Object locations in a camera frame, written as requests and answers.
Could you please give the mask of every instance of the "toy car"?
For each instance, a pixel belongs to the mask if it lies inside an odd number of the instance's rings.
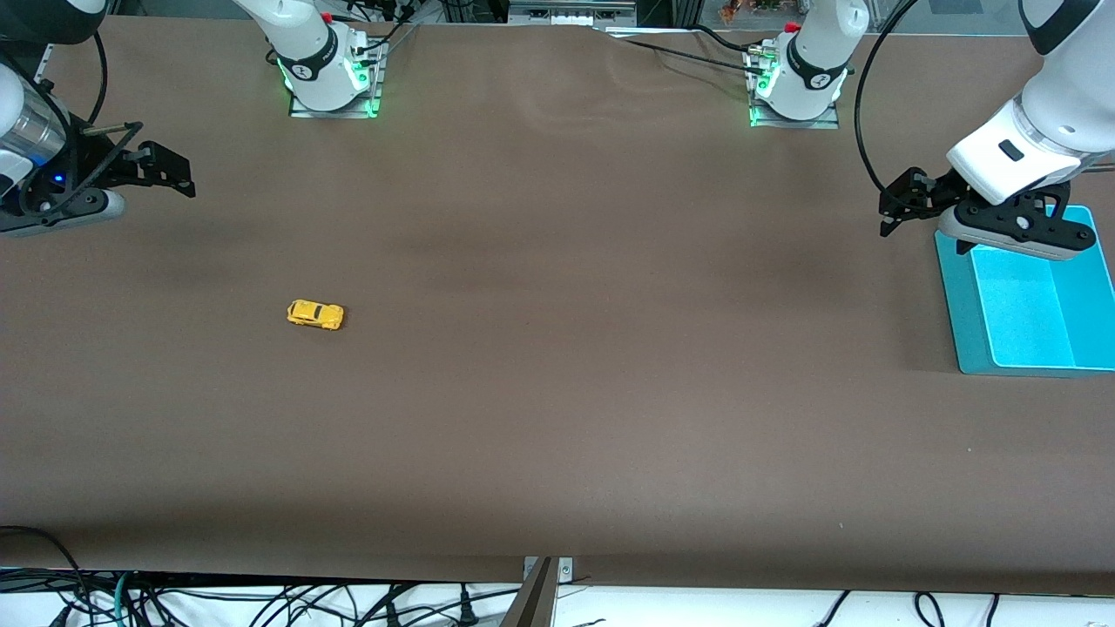
[[[345,308],[340,305],[323,305],[312,300],[295,300],[287,309],[287,319],[295,325],[320,327],[336,331],[341,328],[345,319]]]

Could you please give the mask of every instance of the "blue plastic bin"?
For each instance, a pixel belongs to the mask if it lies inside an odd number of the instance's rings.
[[[1095,226],[1085,206],[1069,205],[1065,218]],[[1046,261],[985,245],[959,255],[956,240],[937,233],[937,254],[961,372],[1115,372],[1115,290],[1098,241],[1069,261]]]

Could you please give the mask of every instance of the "black cable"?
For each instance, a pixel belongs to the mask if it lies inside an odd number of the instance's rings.
[[[460,619],[457,620],[457,625],[460,627],[473,627],[479,623],[476,618],[476,611],[473,610],[473,598],[468,595],[468,587],[464,583],[460,585]]]
[[[89,125],[97,123],[100,115],[100,107],[105,106],[105,96],[108,94],[108,57],[105,56],[105,42],[100,40],[100,32],[93,33],[93,40],[97,44],[97,58],[100,60],[100,88],[97,89],[97,102],[89,112]]]
[[[718,33],[717,31],[712,30],[711,28],[709,28],[709,27],[707,27],[707,26],[705,26],[702,23],[695,23],[695,25],[690,26],[687,30],[699,30],[699,31],[704,32],[705,35],[707,35],[707,36],[711,37],[712,39],[715,39],[716,42],[719,44],[720,46],[724,46],[725,48],[727,48],[729,50],[735,50],[737,52],[746,52],[747,49],[750,48],[752,46],[756,46],[758,44],[763,44],[762,39],[759,39],[758,41],[754,41],[752,44],[743,44],[743,45],[740,45],[740,44],[733,44],[731,41],[728,41],[727,39],[720,37],[720,33]]]
[[[51,100],[50,98],[47,98],[47,100],[48,103],[50,103],[51,107],[57,108],[57,106],[54,104],[54,100]],[[60,552],[62,557],[66,558],[66,563],[69,565],[70,570],[74,571],[74,576],[77,578],[77,585],[79,588],[81,588],[81,594],[85,596],[86,604],[93,606],[93,599],[89,596],[89,587],[86,585],[85,576],[81,575],[81,567],[77,565],[77,561],[74,559],[74,556],[70,554],[69,550],[66,548],[65,544],[62,544],[58,540],[58,538],[55,538],[52,534],[41,529],[36,529],[35,527],[25,527],[22,524],[0,524],[0,531],[11,531],[14,533],[27,533],[29,536],[37,536],[54,544],[55,548],[58,549],[58,552]],[[89,625],[93,626],[91,614],[89,615]]]
[[[168,623],[168,625],[173,624],[173,625],[178,625],[180,627],[190,627],[188,623],[186,623],[185,620],[178,618],[173,611],[171,611],[171,609],[168,607],[166,607],[165,605],[163,605],[163,599],[159,599],[158,597],[159,597],[159,592],[156,591],[155,596],[152,597],[152,599],[151,599],[152,604],[155,605],[155,609],[159,614],[165,614],[166,616],[168,616],[171,618],[171,620],[173,623]]]
[[[510,590],[498,590],[498,591],[495,591],[495,592],[487,592],[485,595],[475,595],[469,600],[472,600],[472,601],[482,601],[484,599],[492,599],[492,598],[495,598],[495,597],[505,597],[507,595],[514,595],[517,591],[518,591],[518,588],[512,588]],[[462,605],[462,601],[457,601],[457,602],[454,602],[454,604],[444,605],[444,606],[442,606],[439,608],[435,608],[435,609],[430,610],[429,612],[424,614],[424,615],[419,616],[418,618],[415,618],[414,620],[411,620],[409,623],[404,623],[403,627],[413,627],[414,625],[417,625],[418,623],[421,623],[423,620],[426,620],[427,618],[429,618],[432,616],[436,616],[436,615],[439,615],[439,614],[442,614],[444,611],[448,611],[450,609],[460,607],[460,605]]]
[[[143,590],[139,590],[139,599],[133,599],[132,595],[127,594],[125,589],[124,605],[128,608],[128,618],[132,619],[134,625],[139,627],[153,627],[151,624],[151,617],[147,615],[147,609],[143,604]]]
[[[391,586],[391,588],[387,590],[386,595],[380,597],[378,601],[371,605],[371,609],[365,612],[365,615],[360,618],[360,620],[357,620],[356,623],[352,624],[352,627],[363,627],[371,620],[371,617],[375,616],[377,611],[387,607],[387,604],[394,601],[395,599],[399,598],[405,592],[411,590],[417,586],[418,586],[417,583],[400,583],[398,586]]]
[[[144,616],[147,616],[147,604],[151,604],[155,608],[155,614],[158,615],[158,619],[163,621],[163,625],[169,625],[171,624],[169,615],[164,614],[163,608],[154,602],[157,594],[158,592],[156,592],[153,588],[142,589],[139,591],[139,604],[140,604],[139,607],[143,609]]]
[[[260,608],[260,611],[255,612],[255,616],[252,617],[252,620],[251,623],[248,624],[248,627],[254,627],[255,623],[260,618],[263,618],[263,615],[268,611],[268,608],[270,608],[273,604],[279,602],[279,599],[287,597],[287,595],[289,595],[290,591],[293,589],[294,589],[293,586],[284,586],[281,592],[279,592],[274,597],[271,597],[271,600],[264,604],[264,606]]]
[[[825,615],[825,619],[817,623],[817,627],[828,627],[833,624],[833,618],[836,618],[836,612],[840,611],[840,606],[844,605],[844,599],[852,594],[852,590],[844,590],[836,597],[836,601],[833,602],[832,607],[828,608],[828,614]]]
[[[937,612],[937,625],[929,621],[929,618],[921,611],[921,599],[929,599],[929,602],[933,605],[933,611]],[[941,614],[941,606],[937,605],[937,598],[929,592],[918,592],[913,596],[913,609],[918,612],[918,618],[925,624],[925,627],[944,627],[944,615]]]
[[[387,604],[387,627],[403,627],[399,623],[399,610],[394,602]]]
[[[47,106],[50,107],[50,110],[55,114],[55,116],[58,118],[59,124],[61,124],[62,128],[66,131],[66,144],[67,146],[69,146],[69,167],[67,168],[67,177],[66,177],[66,186],[68,187],[72,182],[77,171],[77,141],[75,139],[76,132],[74,131],[74,125],[70,123],[69,116],[67,116],[61,112],[61,109],[55,103],[55,99],[50,97],[50,94],[47,94],[47,91],[42,88],[42,86],[36,83],[33,77],[29,76],[27,71],[23,70],[23,68],[18,62],[16,62],[16,59],[12,58],[12,56],[8,54],[7,50],[0,48],[0,55],[2,55],[4,59],[8,60],[8,64],[12,67],[12,69],[16,70],[17,74],[19,74],[20,78],[30,84],[31,88],[35,89],[35,93],[38,94],[39,97],[47,103]],[[117,143],[113,147],[113,149],[105,155],[104,158],[101,158],[100,163],[98,163],[97,166],[94,167],[93,171],[88,175],[86,175],[86,177],[80,183],[77,184],[77,186],[70,190],[70,192],[66,196],[64,196],[62,200],[58,201],[58,203],[54,208],[51,208],[52,211],[66,209],[74,201],[74,199],[76,199],[78,195],[80,195],[86,190],[91,187],[93,183],[97,180],[97,177],[104,174],[105,170],[107,170],[108,166],[113,163],[113,161],[117,156],[119,156],[120,152],[124,151],[124,146],[129,141],[132,141],[133,137],[135,137],[136,133],[138,133],[140,128],[143,128],[143,123],[142,122],[125,123],[124,126],[128,129],[128,132],[124,135],[124,138],[120,139],[120,142]],[[35,177],[35,174],[38,173],[38,171],[39,168],[32,171],[32,173],[28,176],[28,180],[32,180]],[[30,185],[23,185],[19,193],[20,209],[25,213],[27,213],[26,201],[27,201],[27,187],[29,186]],[[20,527],[20,525],[0,525],[0,529],[27,530],[33,528]]]
[[[403,28],[404,23],[406,23],[405,20],[398,20],[397,22],[395,22],[395,26],[391,27],[391,30],[388,31],[386,36],[384,36],[382,39],[380,39],[379,41],[377,41],[377,42],[375,42],[375,44],[372,44],[370,46],[365,46],[363,48],[357,48],[356,49],[356,54],[357,55],[362,55],[362,54],[365,54],[365,52],[367,52],[369,50],[375,50],[376,48],[379,48],[384,44],[387,44],[387,40],[390,39],[391,36],[395,35],[395,32],[397,30],[399,30],[400,28]]]
[[[62,610],[58,612],[58,616],[56,616],[55,619],[50,621],[49,627],[66,627],[66,620],[69,619],[69,615],[71,611],[74,611],[74,608],[71,608],[70,606],[64,607]]]
[[[95,615],[99,614],[99,615],[103,615],[103,616],[107,616],[108,619],[112,620],[112,621],[116,621],[116,616],[113,614],[112,609],[106,609],[106,608],[99,607],[97,605],[90,605],[88,602],[83,607],[83,606],[78,605],[78,602],[79,602],[79,598],[78,598],[79,596],[78,595],[75,595],[74,596],[74,600],[70,600],[70,599],[67,599],[66,596],[60,590],[55,590],[55,594],[58,595],[58,598],[60,598],[64,604],[68,605],[69,607],[74,608],[74,609],[76,609],[80,614],[87,614],[87,615],[90,615],[90,616],[95,616]]]
[[[302,615],[304,615],[304,614],[309,614],[310,609],[321,609],[321,606],[319,606],[318,604],[321,602],[322,600],[324,600],[326,597],[328,597],[329,595],[332,595],[333,592],[340,590],[341,588],[345,588],[347,590],[348,586],[343,586],[343,585],[342,586],[333,586],[332,588],[326,590],[324,592],[321,592],[317,597],[313,597],[313,600],[302,601],[302,604],[303,604],[302,607],[295,609],[292,612],[292,615],[290,617],[290,623],[293,623],[294,620],[301,618]],[[352,614],[353,614],[353,618],[350,618],[350,620],[356,620],[356,617],[355,617],[356,616],[356,611],[353,610]]]
[[[995,610],[999,609],[999,594],[996,592],[991,595],[991,607],[987,609],[987,621],[983,623],[983,627],[991,627],[991,621],[995,620]]]
[[[352,616],[360,614],[360,609],[356,605],[356,597],[352,596],[352,588],[345,586],[345,594],[348,595],[349,602],[352,604]]]
[[[867,74],[871,71],[871,66],[875,62],[875,55],[879,54],[879,48],[899,25],[899,21],[902,20],[906,12],[909,12],[917,2],[918,0],[905,0],[902,4],[895,7],[894,11],[883,23],[883,28],[879,30],[879,38],[875,39],[875,45],[871,47],[871,52],[867,54],[867,60],[863,64],[863,71],[860,74],[860,83],[855,86],[855,105],[853,106],[852,117],[853,126],[855,127],[855,147],[860,151],[860,160],[863,161],[863,167],[867,171],[867,176],[871,177],[871,182],[879,190],[879,193],[883,194],[886,200],[898,204],[899,206],[922,212],[925,211],[925,208],[902,202],[886,189],[886,185],[883,185],[882,181],[879,180],[879,175],[875,174],[874,166],[871,165],[871,158],[867,156],[867,148],[863,144],[863,124],[860,115],[860,107],[863,103],[863,87],[867,84]]]
[[[731,69],[738,69],[740,71],[745,71],[745,73],[748,73],[748,74],[763,74],[763,70],[760,70],[759,68],[745,67],[745,66],[740,66],[740,65],[736,65],[736,64],[729,64],[729,62],[726,62],[726,61],[719,61],[717,59],[710,59],[708,57],[701,57],[701,56],[698,56],[698,55],[690,55],[689,52],[682,52],[681,50],[675,50],[672,48],[663,48],[661,46],[655,46],[653,44],[646,44],[643,41],[634,41],[634,40],[629,39],[629,38],[623,38],[623,41],[627,41],[628,44],[630,44],[632,46],[639,46],[641,48],[649,48],[651,50],[658,50],[659,52],[666,52],[666,54],[669,54],[669,55],[676,55],[678,57],[685,57],[687,59],[692,59],[695,61],[701,61],[701,62],[710,64],[710,65],[714,65],[714,66],[720,66],[720,67],[726,67],[726,68],[731,68]]]
[[[265,601],[268,599],[274,599],[272,595],[224,595],[216,592],[196,592],[194,590],[182,590],[178,588],[165,588],[158,591],[158,595],[183,595],[186,597],[195,597],[198,599],[206,599],[211,601]]]
[[[261,625],[260,627],[268,627],[268,625],[271,625],[271,621],[272,621],[272,620],[274,620],[275,618],[279,618],[279,615],[280,615],[280,614],[282,614],[282,612],[283,612],[283,610],[287,610],[287,612],[288,612],[288,614],[287,614],[287,617],[288,617],[288,619],[289,619],[289,620],[293,620],[293,618],[292,618],[292,614],[293,614],[293,611],[291,610],[291,607],[293,606],[294,601],[297,601],[298,599],[301,599],[302,597],[304,597],[304,596],[309,595],[310,592],[312,592],[312,591],[317,590],[318,588],[319,588],[319,586],[309,586],[309,587],[307,587],[307,588],[306,588],[304,590],[302,590],[301,592],[299,592],[299,594],[294,595],[293,597],[291,597],[291,596],[290,596],[290,592],[291,592],[291,591],[293,591],[294,589],[293,589],[293,588],[290,588],[290,589],[289,589],[289,590],[288,590],[287,592],[284,592],[284,594],[282,595],[282,597],[287,599],[287,602],[285,602],[285,604],[283,604],[283,606],[282,606],[282,607],[280,607],[279,609],[277,609],[277,610],[275,610],[275,611],[274,611],[274,612],[273,612],[273,614],[271,615],[271,617],[270,617],[270,618],[268,618],[268,619],[266,619],[266,620],[265,620],[265,621],[263,623],[263,625]],[[254,625],[255,625],[255,621],[253,620],[253,621],[251,623],[251,625],[249,625],[249,627],[253,627]]]

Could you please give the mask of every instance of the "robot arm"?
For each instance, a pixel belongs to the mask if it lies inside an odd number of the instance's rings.
[[[105,0],[0,0],[0,37],[78,42],[105,16]],[[125,146],[143,127],[94,128],[16,62],[0,65],[0,233],[29,235],[108,220],[124,211],[113,187],[168,186],[194,195],[190,162],[154,143]],[[118,142],[108,137],[123,132]]]
[[[758,56],[744,55],[748,65],[767,71],[763,79],[753,80],[753,97],[787,120],[805,122],[824,114],[840,97],[847,61],[867,31],[870,18],[863,0],[816,2],[801,30],[763,41]]]
[[[883,237],[903,220],[940,216],[960,252],[982,243],[1064,260],[1095,243],[1061,212],[1069,181],[1115,149],[1115,0],[1019,0],[1019,9],[1041,70],[949,151],[949,173],[910,168],[888,187]]]
[[[310,0],[233,0],[255,19],[279,56],[287,85],[302,106],[330,112],[371,89],[368,38],[327,23]],[[0,0],[0,38],[77,44],[93,37],[106,0]],[[112,142],[105,129],[66,109],[12,59],[0,65],[0,233],[29,235],[120,215],[113,187],[161,185],[194,196],[190,162],[154,143],[124,146],[132,123]]]
[[[327,23],[310,0],[233,0],[263,29],[279,56],[287,86],[306,107],[331,112],[371,88],[368,36]]]

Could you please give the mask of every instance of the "table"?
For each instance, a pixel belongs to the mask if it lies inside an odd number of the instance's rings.
[[[289,119],[251,22],[103,32],[101,119],[142,119],[198,195],[0,242],[2,518],[85,566],[1115,589],[1112,379],[959,374],[932,225],[878,237],[851,96],[838,132],[750,128],[729,70],[423,27],[378,119]],[[881,176],[943,172],[1037,62],[888,42]],[[95,68],[87,44],[48,76],[81,112]],[[1075,190],[1102,234],[1113,192]],[[295,298],[347,326],[290,325]]]

